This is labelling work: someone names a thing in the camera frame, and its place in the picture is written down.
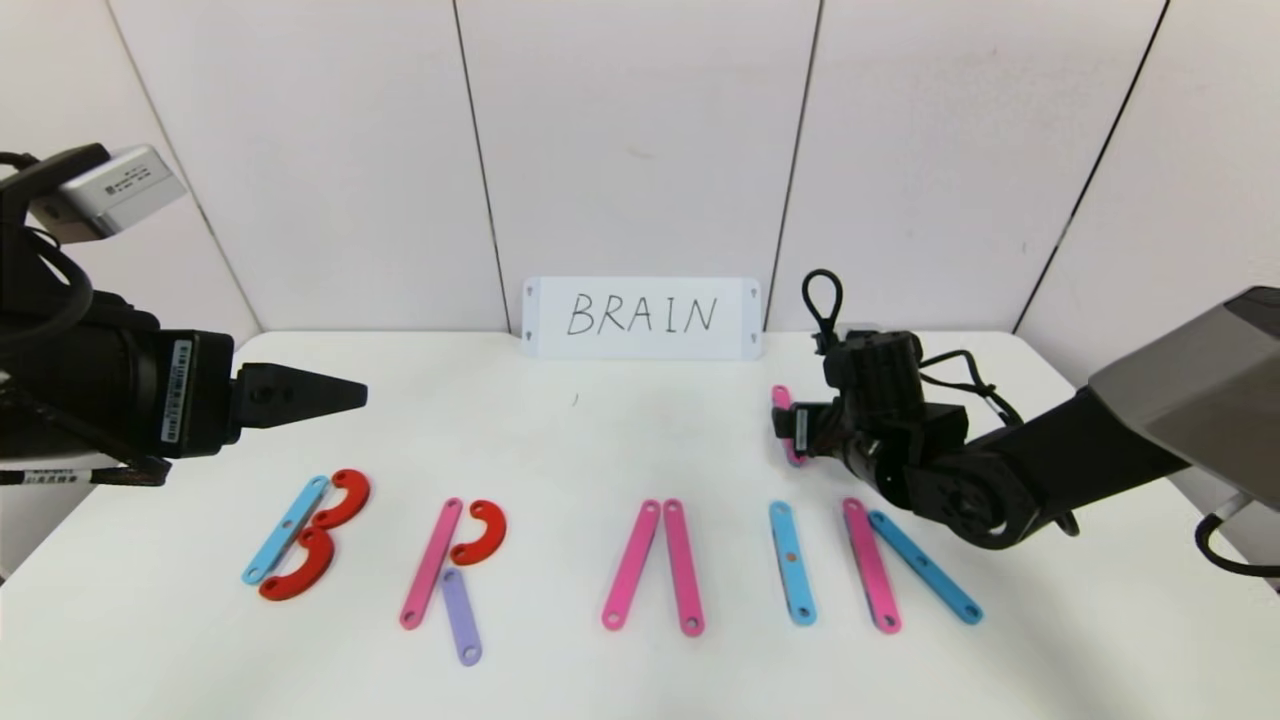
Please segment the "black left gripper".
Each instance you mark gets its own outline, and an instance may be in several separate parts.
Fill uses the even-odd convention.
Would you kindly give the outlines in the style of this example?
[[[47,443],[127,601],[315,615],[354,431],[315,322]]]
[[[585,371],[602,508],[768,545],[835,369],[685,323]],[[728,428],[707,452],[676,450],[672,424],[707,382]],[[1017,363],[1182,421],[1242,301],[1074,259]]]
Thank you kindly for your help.
[[[138,455],[214,455],[234,438],[229,414],[237,430],[269,429],[369,402],[362,383],[273,363],[230,382],[236,342],[216,332],[88,329],[72,350],[64,409]]]

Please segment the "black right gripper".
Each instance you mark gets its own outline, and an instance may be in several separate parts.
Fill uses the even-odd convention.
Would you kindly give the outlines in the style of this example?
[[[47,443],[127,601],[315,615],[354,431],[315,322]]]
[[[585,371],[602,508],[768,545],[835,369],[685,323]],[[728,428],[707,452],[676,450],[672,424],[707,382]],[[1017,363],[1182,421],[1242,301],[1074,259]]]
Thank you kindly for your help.
[[[838,457],[847,442],[845,410],[840,402],[773,407],[771,421],[776,438],[792,438],[799,457]]]

